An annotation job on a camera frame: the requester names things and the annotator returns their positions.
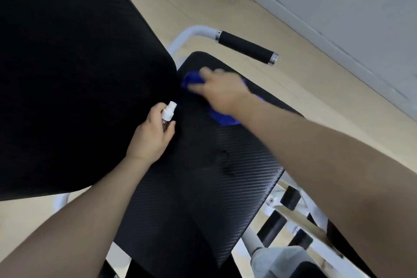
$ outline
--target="hand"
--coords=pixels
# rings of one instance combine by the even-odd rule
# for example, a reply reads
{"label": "hand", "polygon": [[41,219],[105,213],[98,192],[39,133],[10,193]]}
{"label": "hand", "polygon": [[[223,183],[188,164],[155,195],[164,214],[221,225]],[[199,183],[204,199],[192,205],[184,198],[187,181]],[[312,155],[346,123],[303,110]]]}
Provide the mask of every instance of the hand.
{"label": "hand", "polygon": [[222,114],[231,115],[234,103],[243,96],[251,95],[242,78],[222,69],[214,72],[208,67],[200,70],[205,84],[190,84],[188,89],[207,99],[211,107]]}
{"label": "hand", "polygon": [[175,121],[170,122],[165,132],[162,128],[161,112],[165,107],[160,102],[151,108],[146,121],[136,128],[126,158],[142,159],[152,165],[161,157],[175,133]]}

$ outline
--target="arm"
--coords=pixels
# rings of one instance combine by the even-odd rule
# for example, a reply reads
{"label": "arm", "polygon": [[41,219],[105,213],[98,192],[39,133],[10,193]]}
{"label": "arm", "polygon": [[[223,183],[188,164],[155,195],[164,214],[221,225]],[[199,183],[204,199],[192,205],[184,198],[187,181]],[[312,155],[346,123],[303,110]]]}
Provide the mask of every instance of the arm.
{"label": "arm", "polygon": [[378,278],[415,277],[417,175],[372,147],[252,95],[237,74],[204,68],[190,90],[256,135]]}
{"label": "arm", "polygon": [[0,277],[94,277],[106,258],[126,207],[143,175],[164,152],[159,103],[135,131],[126,157],[89,190],[55,213],[0,264]]}

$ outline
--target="fingers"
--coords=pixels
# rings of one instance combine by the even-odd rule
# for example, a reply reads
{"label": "fingers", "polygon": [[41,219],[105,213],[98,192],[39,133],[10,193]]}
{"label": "fingers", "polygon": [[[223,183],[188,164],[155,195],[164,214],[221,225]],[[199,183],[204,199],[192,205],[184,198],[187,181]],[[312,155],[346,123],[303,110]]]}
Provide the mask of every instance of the fingers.
{"label": "fingers", "polygon": [[175,134],[175,121],[171,121],[164,132],[164,143],[168,144]]}
{"label": "fingers", "polygon": [[163,102],[157,103],[149,111],[147,119],[150,122],[157,122],[157,121],[161,122],[162,121],[161,112],[162,110],[164,110],[164,108],[166,108],[166,104],[164,104]]}
{"label": "fingers", "polygon": [[201,78],[204,79],[205,81],[211,80],[213,78],[213,72],[208,67],[203,67],[200,70],[199,74]]}
{"label": "fingers", "polygon": [[204,87],[204,84],[190,84],[190,85],[188,85],[187,88],[188,88],[189,91],[192,91],[196,94],[202,95],[203,94],[203,87]]}

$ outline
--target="spray bottle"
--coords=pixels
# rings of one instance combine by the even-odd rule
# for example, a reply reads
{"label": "spray bottle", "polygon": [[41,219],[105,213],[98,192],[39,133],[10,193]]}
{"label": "spray bottle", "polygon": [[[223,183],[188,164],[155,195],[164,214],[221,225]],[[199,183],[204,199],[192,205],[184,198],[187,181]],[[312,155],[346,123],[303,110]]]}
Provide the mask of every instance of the spray bottle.
{"label": "spray bottle", "polygon": [[162,128],[164,128],[164,132],[168,128],[176,106],[177,104],[174,101],[170,101],[169,105],[162,111]]}

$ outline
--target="black backrest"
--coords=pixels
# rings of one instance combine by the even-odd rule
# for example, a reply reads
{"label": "black backrest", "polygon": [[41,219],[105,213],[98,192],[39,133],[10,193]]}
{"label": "black backrest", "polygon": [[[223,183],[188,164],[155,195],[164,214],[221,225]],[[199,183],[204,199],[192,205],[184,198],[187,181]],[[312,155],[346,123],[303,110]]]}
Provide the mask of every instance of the black backrest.
{"label": "black backrest", "polygon": [[178,90],[130,0],[0,0],[0,200],[89,186]]}

